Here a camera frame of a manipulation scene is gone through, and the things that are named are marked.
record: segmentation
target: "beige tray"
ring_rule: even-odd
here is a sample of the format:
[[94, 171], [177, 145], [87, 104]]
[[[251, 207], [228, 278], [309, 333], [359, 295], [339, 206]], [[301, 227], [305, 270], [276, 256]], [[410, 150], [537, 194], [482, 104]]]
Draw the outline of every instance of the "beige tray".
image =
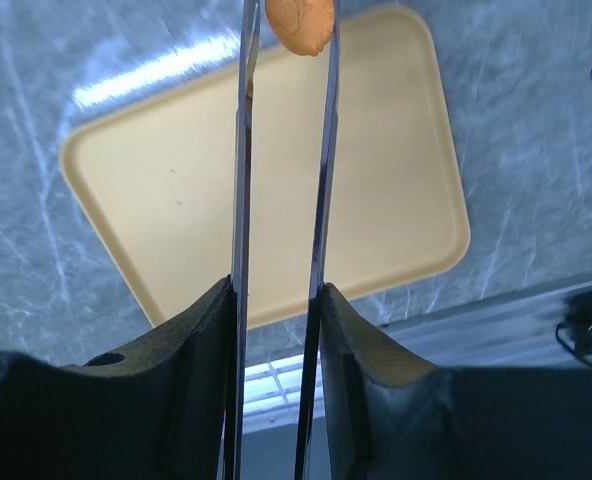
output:
[[[456, 264], [469, 223], [436, 54], [386, 7], [343, 22], [326, 280], [349, 298]], [[261, 54], [255, 76], [250, 328], [305, 311], [327, 53]], [[74, 132], [61, 168], [156, 326], [230, 271], [236, 67]]]

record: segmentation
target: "yellow tray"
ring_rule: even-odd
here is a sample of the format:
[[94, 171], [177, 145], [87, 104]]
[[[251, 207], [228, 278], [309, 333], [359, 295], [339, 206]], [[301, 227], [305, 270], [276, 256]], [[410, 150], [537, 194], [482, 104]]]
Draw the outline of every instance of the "yellow tray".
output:
[[[327, 52], [255, 75], [249, 326], [306, 309]], [[349, 298], [451, 268], [469, 223], [434, 46], [412, 11], [341, 27], [326, 280]], [[72, 133], [69, 186], [156, 326], [230, 271], [235, 66]]]

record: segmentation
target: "gray surface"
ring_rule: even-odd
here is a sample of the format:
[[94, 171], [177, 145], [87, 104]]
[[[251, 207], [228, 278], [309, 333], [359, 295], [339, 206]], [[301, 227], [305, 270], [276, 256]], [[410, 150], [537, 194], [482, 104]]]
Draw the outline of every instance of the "gray surface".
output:
[[[472, 242], [450, 272], [360, 300], [361, 313], [387, 324], [592, 271], [592, 1], [403, 3], [434, 36]], [[0, 0], [0, 349], [83, 362], [147, 330], [58, 149], [73, 126], [230, 60], [241, 5]], [[273, 42], [266, 23], [262, 36]], [[253, 331], [249, 353], [303, 333], [302, 320]]]

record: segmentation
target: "scratched metal surface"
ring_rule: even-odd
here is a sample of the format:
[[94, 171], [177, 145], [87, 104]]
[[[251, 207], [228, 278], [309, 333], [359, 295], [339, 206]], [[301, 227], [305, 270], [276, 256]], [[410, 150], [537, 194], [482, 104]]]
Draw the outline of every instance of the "scratched metal surface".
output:
[[[592, 1], [402, 3], [434, 36], [472, 242], [450, 272], [358, 309], [385, 325], [591, 272]], [[148, 329], [58, 149], [74, 126], [231, 61], [241, 11], [240, 0], [0, 0], [0, 349], [83, 362]], [[303, 334], [302, 319], [253, 331], [249, 353]]]

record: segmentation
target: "orange ball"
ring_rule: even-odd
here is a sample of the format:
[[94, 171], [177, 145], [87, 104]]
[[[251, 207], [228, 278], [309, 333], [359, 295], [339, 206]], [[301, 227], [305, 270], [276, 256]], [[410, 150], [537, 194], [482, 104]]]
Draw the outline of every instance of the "orange ball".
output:
[[296, 55], [315, 57], [334, 29], [334, 0], [265, 0], [267, 20], [280, 43]]

